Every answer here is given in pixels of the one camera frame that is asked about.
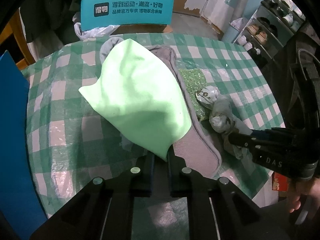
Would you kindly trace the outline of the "person right hand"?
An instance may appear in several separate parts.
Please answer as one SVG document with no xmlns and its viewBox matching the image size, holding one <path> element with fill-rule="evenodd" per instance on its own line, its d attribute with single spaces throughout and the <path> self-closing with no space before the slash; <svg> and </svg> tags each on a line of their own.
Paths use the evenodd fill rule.
<svg viewBox="0 0 320 240">
<path fill-rule="evenodd" d="M 319 178 L 312 178 L 309 181 L 290 183 L 287 191 L 287 208 L 289 213 L 298 210 L 302 205 L 302 196 L 311 198 L 309 214 L 313 216 L 319 209 Z"/>
</svg>

